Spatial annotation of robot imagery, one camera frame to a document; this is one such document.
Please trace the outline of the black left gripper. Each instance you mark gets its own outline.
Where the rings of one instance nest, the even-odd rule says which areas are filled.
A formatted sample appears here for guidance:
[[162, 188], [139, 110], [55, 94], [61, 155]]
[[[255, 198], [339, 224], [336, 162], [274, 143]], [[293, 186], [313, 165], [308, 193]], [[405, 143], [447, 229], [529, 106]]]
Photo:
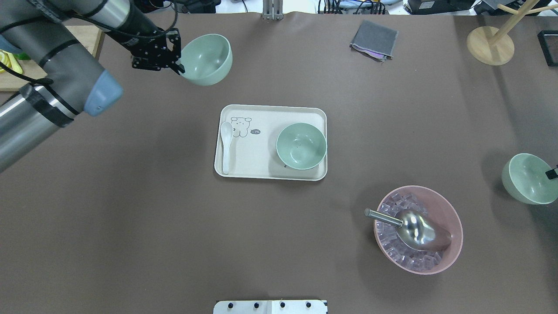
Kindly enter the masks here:
[[181, 58], [181, 36], [172, 28], [164, 36], [151, 39], [147, 44], [132, 50], [132, 68], [143, 70], [172, 69], [176, 74], [185, 73]]

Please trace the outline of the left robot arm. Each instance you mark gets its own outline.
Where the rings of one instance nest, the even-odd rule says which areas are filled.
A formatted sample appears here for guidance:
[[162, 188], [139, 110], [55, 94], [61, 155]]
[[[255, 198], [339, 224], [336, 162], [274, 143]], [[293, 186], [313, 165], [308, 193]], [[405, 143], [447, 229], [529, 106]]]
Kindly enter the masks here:
[[95, 24], [132, 54], [140, 69], [183, 74], [174, 26], [156, 26], [133, 0], [3, 0], [1, 48], [24, 52], [46, 76], [26, 84], [1, 106], [1, 170], [16, 163], [80, 113], [97, 116], [123, 95], [108, 70], [64, 26]]

